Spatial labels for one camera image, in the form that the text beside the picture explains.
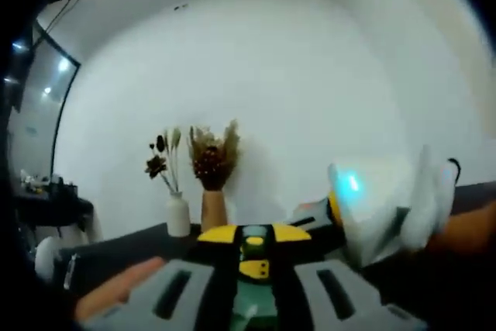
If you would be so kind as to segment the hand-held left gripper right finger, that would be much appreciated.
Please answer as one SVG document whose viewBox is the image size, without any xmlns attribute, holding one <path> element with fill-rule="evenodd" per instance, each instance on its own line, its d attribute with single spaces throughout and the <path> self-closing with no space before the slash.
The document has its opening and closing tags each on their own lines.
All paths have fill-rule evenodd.
<svg viewBox="0 0 496 331">
<path fill-rule="evenodd" d="M 309 233 L 272 225 L 272 271 L 280 330 L 427 330 L 340 260 L 316 260 Z"/>
</svg>

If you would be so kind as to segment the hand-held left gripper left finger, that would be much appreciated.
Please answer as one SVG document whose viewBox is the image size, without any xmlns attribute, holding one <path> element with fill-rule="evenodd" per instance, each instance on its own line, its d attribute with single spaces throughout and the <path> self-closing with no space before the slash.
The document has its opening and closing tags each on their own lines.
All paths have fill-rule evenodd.
<svg viewBox="0 0 496 331">
<path fill-rule="evenodd" d="M 202 233 L 181 259 L 131 287 L 124 303 L 104 307 L 84 330 L 230 330 L 237 290 L 234 225 Z"/>
</svg>

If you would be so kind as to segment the person's left hand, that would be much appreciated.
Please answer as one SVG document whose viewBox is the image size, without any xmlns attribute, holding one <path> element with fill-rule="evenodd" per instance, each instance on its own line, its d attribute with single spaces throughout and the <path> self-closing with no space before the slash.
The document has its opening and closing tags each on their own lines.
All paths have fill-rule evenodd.
<svg viewBox="0 0 496 331">
<path fill-rule="evenodd" d="M 166 261 L 162 258 L 154 257 L 110 278 L 77 301 L 74 310 L 75 319 L 83 322 L 116 304 L 126 303 L 132 290 L 165 264 Z"/>
</svg>

